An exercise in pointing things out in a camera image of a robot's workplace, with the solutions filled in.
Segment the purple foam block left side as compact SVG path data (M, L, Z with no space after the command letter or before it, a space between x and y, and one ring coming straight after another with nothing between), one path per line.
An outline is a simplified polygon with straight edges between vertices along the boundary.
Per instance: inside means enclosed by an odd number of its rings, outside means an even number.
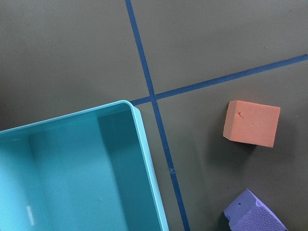
M279 218L249 189L223 211L232 231L286 231Z

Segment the orange foam block left side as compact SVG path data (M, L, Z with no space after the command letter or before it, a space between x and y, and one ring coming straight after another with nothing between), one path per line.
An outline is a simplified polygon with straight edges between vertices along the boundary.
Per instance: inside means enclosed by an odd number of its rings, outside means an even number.
M280 111L276 106L231 101L226 112L223 137L230 141L272 148Z

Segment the teal plastic bin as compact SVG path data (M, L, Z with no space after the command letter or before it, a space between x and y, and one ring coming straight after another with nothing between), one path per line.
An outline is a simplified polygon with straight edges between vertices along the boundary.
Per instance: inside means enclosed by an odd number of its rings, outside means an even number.
M138 108L121 100L0 133L3 231L167 231Z

